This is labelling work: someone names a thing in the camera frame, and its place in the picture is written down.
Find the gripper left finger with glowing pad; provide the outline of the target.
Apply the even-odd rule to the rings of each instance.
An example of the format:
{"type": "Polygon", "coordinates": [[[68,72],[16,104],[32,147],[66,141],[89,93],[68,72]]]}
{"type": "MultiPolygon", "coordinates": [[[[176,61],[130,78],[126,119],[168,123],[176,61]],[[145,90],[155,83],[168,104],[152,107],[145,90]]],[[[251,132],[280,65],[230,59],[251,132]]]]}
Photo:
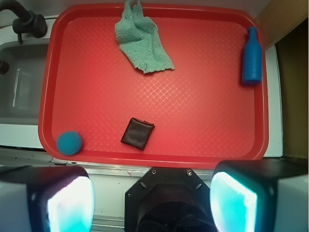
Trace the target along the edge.
{"type": "Polygon", "coordinates": [[[81,166],[2,166],[2,232],[89,232],[95,191],[81,166]]]}

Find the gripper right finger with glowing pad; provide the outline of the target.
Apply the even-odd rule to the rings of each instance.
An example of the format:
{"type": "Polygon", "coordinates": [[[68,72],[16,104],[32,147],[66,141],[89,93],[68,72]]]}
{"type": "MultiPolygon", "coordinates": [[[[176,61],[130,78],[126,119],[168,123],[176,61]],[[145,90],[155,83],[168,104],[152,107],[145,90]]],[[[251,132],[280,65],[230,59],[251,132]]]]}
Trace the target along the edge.
{"type": "Polygon", "coordinates": [[[307,159],[225,160],[214,169],[211,212],[220,232],[307,232],[307,159]]]}

